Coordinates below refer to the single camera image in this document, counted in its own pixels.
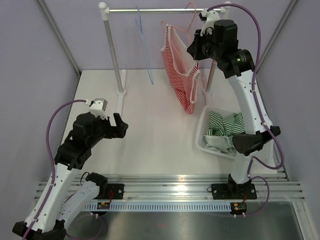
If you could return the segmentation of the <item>pink wire hanger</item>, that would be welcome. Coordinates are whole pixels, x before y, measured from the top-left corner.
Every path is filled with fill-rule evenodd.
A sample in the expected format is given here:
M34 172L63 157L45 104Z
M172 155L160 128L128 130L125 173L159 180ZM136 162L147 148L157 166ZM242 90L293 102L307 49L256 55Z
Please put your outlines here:
M197 61L187 53L187 48L179 38L176 31L187 35L190 34L196 15L193 14L192 20L186 30L180 29L162 21L161 24L165 33L164 46L161 48L161 56L169 79L170 85L176 91L185 92L193 90L193 78L190 76L199 70Z

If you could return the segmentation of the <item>red striped tank top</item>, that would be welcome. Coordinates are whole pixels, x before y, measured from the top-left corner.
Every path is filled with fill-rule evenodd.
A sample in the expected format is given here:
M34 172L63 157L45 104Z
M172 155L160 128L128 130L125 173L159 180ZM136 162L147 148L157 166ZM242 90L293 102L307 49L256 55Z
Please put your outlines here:
M202 77L199 64L187 52L172 25L165 25L164 45L160 51L169 83L183 110L192 115L197 102L198 80Z

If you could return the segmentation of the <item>blue wire hanger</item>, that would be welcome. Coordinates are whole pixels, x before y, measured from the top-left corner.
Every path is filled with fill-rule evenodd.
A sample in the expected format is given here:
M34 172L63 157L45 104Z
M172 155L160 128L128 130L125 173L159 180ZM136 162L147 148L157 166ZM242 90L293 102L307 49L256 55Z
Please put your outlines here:
M139 7L136 7L137 13L138 13L138 19L135 20L137 29L138 29L138 35L139 35L139 40L140 40L140 45L142 49L142 55L146 67L146 71L149 76L150 83L153 85L154 84L154 78L151 70L151 65L150 65L150 55L148 52L148 45L147 45L147 40L145 37L145 34L143 32L143 26L142 26L142 19L141 19L141 11Z

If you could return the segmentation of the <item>green striped tank top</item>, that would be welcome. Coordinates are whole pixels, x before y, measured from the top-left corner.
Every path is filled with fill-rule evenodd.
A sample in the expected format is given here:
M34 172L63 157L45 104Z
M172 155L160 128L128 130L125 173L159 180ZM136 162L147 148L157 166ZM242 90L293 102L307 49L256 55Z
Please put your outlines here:
M214 152L235 155L233 136L245 131L242 113L235 112L223 117L218 112L210 111L208 120L207 131L202 136L204 147Z

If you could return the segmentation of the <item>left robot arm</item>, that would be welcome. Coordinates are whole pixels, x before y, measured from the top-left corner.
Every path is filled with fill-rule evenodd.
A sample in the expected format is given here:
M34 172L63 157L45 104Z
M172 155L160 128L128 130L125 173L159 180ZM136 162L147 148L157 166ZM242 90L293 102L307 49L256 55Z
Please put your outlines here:
M62 240L67 228L91 200L108 199L113 196L107 177L92 172L85 178L81 188L69 199L66 194L92 149L103 139L122 139L128 124L119 113L110 119L87 112L77 116L64 143L59 146L53 163L53 171L45 189L30 215L16 222L12 232L24 240Z

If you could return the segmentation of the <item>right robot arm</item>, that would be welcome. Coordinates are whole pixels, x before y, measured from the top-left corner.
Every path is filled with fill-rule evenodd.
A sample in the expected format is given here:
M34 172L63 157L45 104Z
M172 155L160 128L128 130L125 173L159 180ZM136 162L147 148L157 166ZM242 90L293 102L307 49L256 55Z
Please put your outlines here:
M233 20L207 20L202 29L195 31L194 40L187 48L194 60L216 61L235 93L244 120L244 131L232 138L236 156L227 182L211 185L214 200L257 199L250 175L253 161L281 133L280 127L273 125L260 106L254 60L248 50L238 47L237 33L238 26Z

